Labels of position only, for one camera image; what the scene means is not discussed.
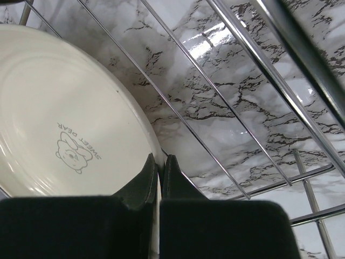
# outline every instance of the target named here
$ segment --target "metal wire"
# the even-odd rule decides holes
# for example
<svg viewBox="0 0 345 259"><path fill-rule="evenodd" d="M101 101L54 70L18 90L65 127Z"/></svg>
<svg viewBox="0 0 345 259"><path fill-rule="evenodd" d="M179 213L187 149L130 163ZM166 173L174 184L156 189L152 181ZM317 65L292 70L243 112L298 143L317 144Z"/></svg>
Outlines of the metal wire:
<svg viewBox="0 0 345 259"><path fill-rule="evenodd" d="M284 180L287 182L288 185L292 185L289 178L286 176L286 174L282 171L282 169L277 165L277 163L273 160L273 158L269 155L265 147L260 143L258 138L254 135L254 133L248 128L246 123L240 118L240 115L236 112L236 110L231 106L231 104L225 99L225 97L222 95L222 93L218 90L216 85L212 82L212 80L207 76L205 71L202 69L202 67L199 65L199 63L195 60L195 58L189 53L189 51L185 48L185 46L182 44L182 42L176 38L173 31L169 29L169 27L165 24L165 22L162 20L162 18L157 14L157 12L152 8L152 6L146 1L141 0L141 2L145 5L145 7L150 11L150 13L155 17L155 19L159 22L159 24L164 28L164 30L167 32L167 34L173 39L173 41L176 43L176 45L179 47L179 49L187 56L187 58L193 63L194 67L199 71L199 73L205 78L205 80L212 86L212 88L217 92L221 100L225 103L225 105L228 107L228 109L232 112L232 114L236 117L236 119L241 123L241 125L246 129L248 134L254 139L254 141L258 144L260 149L264 152L266 157L270 160L272 165L277 169L277 171L281 174L281 176L284 178Z"/></svg>
<svg viewBox="0 0 345 259"><path fill-rule="evenodd" d="M298 167L300 174L305 174L306 169L304 168L304 165L303 165L299 151L296 149L293 150L293 155L295 156L295 160L296 160L297 167ZM319 212L320 208L318 205L318 201L316 200L316 197L315 197L315 194L313 192L313 188L312 188L310 181L309 180L303 180L303 186L304 186L304 189L306 191L312 212L313 213ZM330 240L330 237L329 237L329 234L327 232L327 228L326 228L324 221L323 220L316 220L315 223L316 223L316 226L318 227L321 241L322 241L322 244L325 248L325 251L326 251L328 258L329 259L337 259L338 257L335 253L334 247L333 247L332 242Z"/></svg>
<svg viewBox="0 0 345 259"><path fill-rule="evenodd" d="M207 2L210 4L215 13L220 17L226 27L231 31L233 36L247 52L250 58L260 68L268 81L270 81L270 83L274 86L285 103L303 123L305 128L309 131L315 142L320 146L321 150L324 151L332 164L334 164L339 172L345 177L345 163L338 155L338 152L326 138L324 133L319 129L316 122L308 115L307 111L304 109L304 106L298 100L297 96L272 65L271 61L266 57L259 45L250 36L246 28L243 27L235 14L220 0L207 0Z"/></svg>
<svg viewBox="0 0 345 259"><path fill-rule="evenodd" d="M25 3L23 13L19 21L20 25L26 25L27 19L29 19L30 11L30 7L28 6L28 4Z"/></svg>
<svg viewBox="0 0 345 259"><path fill-rule="evenodd" d="M345 131L345 87L310 38L281 0L252 0L252 3Z"/></svg>
<svg viewBox="0 0 345 259"><path fill-rule="evenodd" d="M104 30L104 32L109 36L109 38L115 43L115 45L125 54L125 56L133 63L133 65L143 74L143 76L150 82L152 87L156 92L162 97L162 99L168 104L172 111L178 116L181 122L187 127L187 129L192 133L192 135L197 139L197 141L202 145L202 147L208 152L208 154L215 160L218 166L223 170L223 172L229 177L229 179L237 186L241 193L250 199L250 196L244 191L243 187L235 180L235 178L225 169L222 163L216 158L209 147L204 143L204 141L199 137L199 135L194 131L194 129L189 125L189 123L180 115L180 113L173 107L169 99L163 94L159 87L150 79L150 77L145 73L141 66L135 61L135 59L118 43L110 32L104 27L104 25L99 21L95 14L87 7L87 5L82 0L77 0L82 7L88 12L88 14L97 22L97 24Z"/></svg>
<svg viewBox="0 0 345 259"><path fill-rule="evenodd" d="M55 33L56 36L62 39L60 34L58 34L58 32L50 25L50 23L39 13L39 11L37 11L37 9L30 3L29 0L26 0L25 3L25 6L27 5L49 27L49 29L51 29L52 32Z"/></svg>
<svg viewBox="0 0 345 259"><path fill-rule="evenodd" d="M311 171L309 171L309 172L307 172L305 174L300 174L300 175L293 176L293 177L290 178L290 180L291 180L292 183L296 183L296 182L303 181L305 179L309 179L309 178L312 178L312 177L315 177L315 176L319 176L319 175L328 173L330 171L333 171L334 169L335 169L335 167L330 163L330 164L328 164L326 166L322 166L320 168L311 170ZM284 187L284 186L287 186L286 182L279 181L279 182L275 182L275 183L273 183L271 185L267 185L265 187L258 188L256 190L252 190L252 191L247 192L247 193L251 197L254 197L254 196L257 196L257 195L260 195L260 194L263 194L263 193L270 192L272 190L276 190L276 189ZM243 198L245 198L243 195L238 195L236 197L230 198L230 200L242 200Z"/></svg>
<svg viewBox="0 0 345 259"><path fill-rule="evenodd" d="M333 208L324 209L324 210L321 210L321 211L316 212L316 213L311 213L308 215L304 215L304 216L292 219L291 220L291 226L297 227L300 225L315 222L317 220L324 220L324 219L328 219L330 217L339 216L339 215L344 214L344 213L345 213L345 204L341 204L341 205L335 206Z"/></svg>

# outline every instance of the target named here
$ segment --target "white marble wall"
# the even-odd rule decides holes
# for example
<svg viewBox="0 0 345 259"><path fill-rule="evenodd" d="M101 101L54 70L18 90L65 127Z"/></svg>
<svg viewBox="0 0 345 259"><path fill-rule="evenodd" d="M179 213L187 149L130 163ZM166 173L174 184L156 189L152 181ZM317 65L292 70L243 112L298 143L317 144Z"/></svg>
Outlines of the white marble wall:
<svg viewBox="0 0 345 259"><path fill-rule="evenodd" d="M258 145L140 0L86 2L245 190L281 180ZM292 155L294 148L300 151L307 169L329 162L205 0L148 2L197 59L288 176L298 174ZM344 134L255 9L247 0L225 2L270 57L340 155L344 156ZM334 72L344 81L345 17L342 14L345 3L337 0L289 0L288 3L329 60ZM77 1L36 0L35 6L65 40L95 57L128 87L151 121L162 147L168 153L177 155L183 170L192 176L208 197L228 199L239 194L144 76ZM1 7L0 21L18 23L22 9L22 4ZM28 25L51 33L35 14L30 16ZM345 202L343 188L329 188L329 185L343 186L343 178L336 171L328 173L327 177L332 179L331 182L315 179L315 191L322 197ZM287 192L302 193L302 189L294 187ZM272 200L275 195L271 193L263 198ZM289 199L278 202L285 207L294 204Z"/></svg>

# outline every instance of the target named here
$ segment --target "white plate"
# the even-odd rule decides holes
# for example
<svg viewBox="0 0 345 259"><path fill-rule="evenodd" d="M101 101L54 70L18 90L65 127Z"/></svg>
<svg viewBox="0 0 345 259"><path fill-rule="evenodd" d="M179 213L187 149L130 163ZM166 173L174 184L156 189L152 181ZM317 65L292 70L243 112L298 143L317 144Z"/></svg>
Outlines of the white plate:
<svg viewBox="0 0 345 259"><path fill-rule="evenodd" d="M0 25L0 186L10 196L108 195L163 156L126 88L47 33Z"/></svg>

